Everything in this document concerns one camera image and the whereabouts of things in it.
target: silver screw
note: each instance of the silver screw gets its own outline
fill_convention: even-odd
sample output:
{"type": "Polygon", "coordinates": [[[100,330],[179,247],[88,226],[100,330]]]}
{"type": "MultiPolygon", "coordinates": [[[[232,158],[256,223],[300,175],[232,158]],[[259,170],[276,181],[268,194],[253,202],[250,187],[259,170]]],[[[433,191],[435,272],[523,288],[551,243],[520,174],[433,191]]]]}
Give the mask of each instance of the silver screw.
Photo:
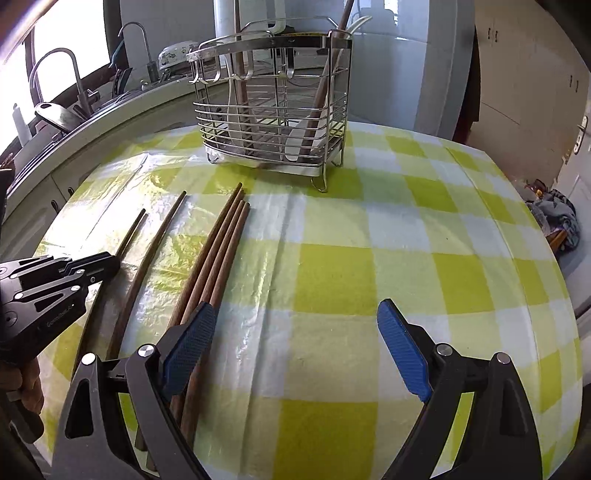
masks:
{"type": "Polygon", "coordinates": [[[436,351],[441,356],[450,356],[453,353],[453,348],[446,343],[441,343],[437,345],[436,351]]]}
{"type": "Polygon", "coordinates": [[[511,363],[511,357],[507,355],[505,352],[499,352],[498,354],[496,354],[496,359],[503,365],[511,363]]]}
{"type": "Polygon", "coordinates": [[[96,360],[96,355],[93,353],[87,353],[82,357],[82,363],[84,365],[91,365],[96,360]]]}
{"type": "Polygon", "coordinates": [[[152,353],[154,353],[154,345],[150,345],[149,343],[138,348],[139,356],[150,356],[152,353]]]}

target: wire basket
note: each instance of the wire basket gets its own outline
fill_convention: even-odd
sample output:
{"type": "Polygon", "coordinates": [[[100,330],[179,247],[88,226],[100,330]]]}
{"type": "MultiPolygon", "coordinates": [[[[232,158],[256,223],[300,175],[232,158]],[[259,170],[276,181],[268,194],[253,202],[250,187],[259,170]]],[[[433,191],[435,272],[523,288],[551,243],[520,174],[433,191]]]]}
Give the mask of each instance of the wire basket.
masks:
{"type": "Polygon", "coordinates": [[[214,38],[187,55],[210,162],[310,176],[326,192],[328,161],[343,164],[352,34],[328,17],[313,19],[319,18],[332,24],[328,33],[272,35],[246,31],[249,24],[240,34],[214,38]]]}

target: blue textured pad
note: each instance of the blue textured pad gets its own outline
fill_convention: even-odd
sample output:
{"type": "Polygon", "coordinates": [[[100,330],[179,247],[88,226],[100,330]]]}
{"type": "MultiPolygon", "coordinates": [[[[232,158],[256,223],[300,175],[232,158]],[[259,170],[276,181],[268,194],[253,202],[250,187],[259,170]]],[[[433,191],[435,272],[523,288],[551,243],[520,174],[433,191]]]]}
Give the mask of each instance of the blue textured pad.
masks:
{"type": "Polygon", "coordinates": [[[189,326],[163,365],[162,394],[167,400],[170,401],[173,395],[183,392],[193,368],[213,339],[216,321],[216,312],[209,303],[205,303],[200,309],[198,307],[191,314],[189,326]]]}
{"type": "Polygon", "coordinates": [[[429,385],[427,361],[387,300],[378,307],[378,329],[408,391],[423,402],[429,400],[433,389],[429,385]]]}

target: checkered tablecloth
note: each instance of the checkered tablecloth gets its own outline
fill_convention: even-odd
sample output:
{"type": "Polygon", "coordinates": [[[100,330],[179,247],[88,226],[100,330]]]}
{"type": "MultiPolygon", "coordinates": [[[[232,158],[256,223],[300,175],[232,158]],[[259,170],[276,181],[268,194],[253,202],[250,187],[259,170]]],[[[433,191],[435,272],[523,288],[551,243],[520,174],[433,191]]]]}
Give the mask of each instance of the checkered tablecloth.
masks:
{"type": "MultiPolygon", "coordinates": [[[[350,123],[345,165],[330,169],[327,194],[305,177],[212,165],[195,129],[112,152],[37,252],[114,251],[147,209],[93,335],[95,352],[104,354],[125,285],[187,190],[121,353],[157,341],[239,181],[252,211],[219,313],[194,445],[214,480],[381,478],[422,406],[376,328],[384,298],[463,355],[510,354],[534,413],[545,477],[558,467],[574,444],[582,396],[576,322],[558,265],[489,157],[426,135],[350,123]]],[[[48,458],[85,321],[41,356],[46,434],[38,445],[48,458]]],[[[436,473],[453,463],[470,402],[463,395],[436,473]]],[[[122,404],[133,432],[129,400],[122,404]]]]}

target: faucet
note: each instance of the faucet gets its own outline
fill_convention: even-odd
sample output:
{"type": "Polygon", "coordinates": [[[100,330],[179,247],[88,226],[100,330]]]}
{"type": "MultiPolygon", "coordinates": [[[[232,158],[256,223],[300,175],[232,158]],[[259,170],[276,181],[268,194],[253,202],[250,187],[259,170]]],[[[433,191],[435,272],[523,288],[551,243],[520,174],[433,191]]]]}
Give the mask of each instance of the faucet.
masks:
{"type": "Polygon", "coordinates": [[[127,22],[125,25],[123,25],[123,27],[121,27],[121,30],[119,30],[119,34],[117,35],[118,37],[123,37],[123,30],[125,27],[127,27],[127,25],[137,25],[142,30],[142,35],[144,36],[144,44],[146,46],[146,52],[148,53],[148,64],[146,66],[148,67],[150,83],[156,83],[160,80],[160,75],[158,75],[158,66],[156,65],[156,62],[152,60],[152,54],[150,53],[150,47],[148,46],[148,37],[146,35],[146,29],[139,22],[127,22]]]}
{"type": "Polygon", "coordinates": [[[78,100],[80,101],[80,105],[84,112],[90,118],[92,116],[92,109],[90,108],[90,102],[88,98],[88,93],[82,86],[82,79],[80,78],[80,72],[78,70],[78,62],[76,61],[76,56],[74,52],[69,50],[68,48],[54,48],[53,50],[48,51],[45,55],[43,55],[39,61],[33,67],[31,74],[29,75],[29,90],[31,93],[36,93],[39,97],[40,103],[43,103],[43,96],[41,95],[41,91],[37,90],[35,87],[35,77],[37,75],[37,69],[43,60],[45,60],[49,55],[62,51],[63,53],[67,53],[70,58],[72,59],[72,65],[74,67],[74,75],[76,76],[76,86],[78,87],[78,100]]]}

